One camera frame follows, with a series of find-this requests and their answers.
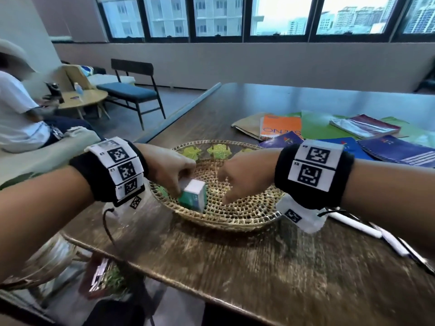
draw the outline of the green and white box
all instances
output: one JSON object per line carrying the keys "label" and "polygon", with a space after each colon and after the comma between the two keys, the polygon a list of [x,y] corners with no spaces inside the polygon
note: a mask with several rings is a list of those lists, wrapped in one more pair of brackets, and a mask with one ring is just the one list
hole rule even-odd
{"label": "green and white box", "polygon": [[180,180],[183,192],[178,202],[183,207],[203,213],[207,204],[207,185],[203,181],[183,179]]}

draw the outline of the white hat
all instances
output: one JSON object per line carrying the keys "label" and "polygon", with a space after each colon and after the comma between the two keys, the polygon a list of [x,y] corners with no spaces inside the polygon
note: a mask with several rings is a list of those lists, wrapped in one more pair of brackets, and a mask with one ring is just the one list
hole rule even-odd
{"label": "white hat", "polygon": [[27,53],[20,46],[0,38],[0,53],[13,56],[18,59],[20,64],[23,65],[24,70],[28,72],[36,72],[29,63]]}

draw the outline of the water bottle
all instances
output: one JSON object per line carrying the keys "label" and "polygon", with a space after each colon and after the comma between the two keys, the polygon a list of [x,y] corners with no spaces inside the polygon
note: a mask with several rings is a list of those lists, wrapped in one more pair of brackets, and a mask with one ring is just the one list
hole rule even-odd
{"label": "water bottle", "polygon": [[74,90],[78,93],[80,101],[83,102],[83,88],[77,82],[74,82]]}

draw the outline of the black chair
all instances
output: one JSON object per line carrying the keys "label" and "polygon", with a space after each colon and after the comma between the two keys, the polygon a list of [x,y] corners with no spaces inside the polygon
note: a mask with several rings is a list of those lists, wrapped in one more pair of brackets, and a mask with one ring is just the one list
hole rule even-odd
{"label": "black chair", "polygon": [[425,76],[425,78],[418,84],[418,87],[416,90],[414,90],[414,93],[418,92],[423,88],[435,91],[435,60],[432,64],[432,69]]}
{"label": "black chair", "polygon": [[[142,126],[142,130],[144,130],[144,122],[142,121],[142,115],[157,111],[160,109],[163,114],[163,118],[166,119],[162,101],[160,99],[159,91],[157,90],[156,82],[154,81],[154,66],[151,63],[142,63],[142,62],[134,62],[131,60],[111,60],[112,62],[112,69],[115,70],[116,76],[118,78],[118,82],[112,82],[112,83],[105,83],[102,85],[98,85],[97,88],[101,90],[105,90],[109,93],[110,97],[113,97],[115,99],[123,99],[125,100],[126,105],[121,104],[117,102],[116,100],[110,100],[111,103],[126,107],[127,109],[136,111],[139,116],[140,125]],[[128,75],[128,72],[131,73],[137,73],[137,74],[143,74],[145,76],[150,76],[151,80],[153,81],[154,90],[143,88],[143,87],[137,87],[134,85],[131,85],[129,83],[122,83],[121,79],[119,77],[118,71],[125,71]],[[141,112],[139,108],[139,104],[143,102],[148,102],[157,99],[159,102],[160,107]],[[131,107],[128,102],[134,103],[136,105],[136,108]]]}

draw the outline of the wooden table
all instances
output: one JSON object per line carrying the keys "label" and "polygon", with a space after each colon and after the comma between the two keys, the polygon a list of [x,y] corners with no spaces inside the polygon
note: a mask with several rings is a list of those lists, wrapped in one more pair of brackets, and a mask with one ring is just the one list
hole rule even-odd
{"label": "wooden table", "polygon": [[[260,111],[299,110],[380,118],[435,129],[435,96],[226,84],[150,143],[198,139],[256,142],[230,127]],[[114,256],[101,203],[64,229],[73,243]],[[283,219],[262,232],[235,234],[183,221],[150,194],[128,226],[110,223],[131,265],[207,301],[272,325],[433,325],[435,278],[382,240],[329,220],[315,235]]]}
{"label": "wooden table", "polygon": [[98,117],[101,118],[101,112],[104,113],[107,118],[110,116],[107,114],[106,109],[103,106],[103,101],[107,98],[108,92],[98,89],[89,89],[83,91],[82,98],[78,98],[79,94],[75,91],[62,93],[64,102],[59,105],[59,109],[77,109],[80,119],[83,119],[83,107],[95,104],[98,110]]}

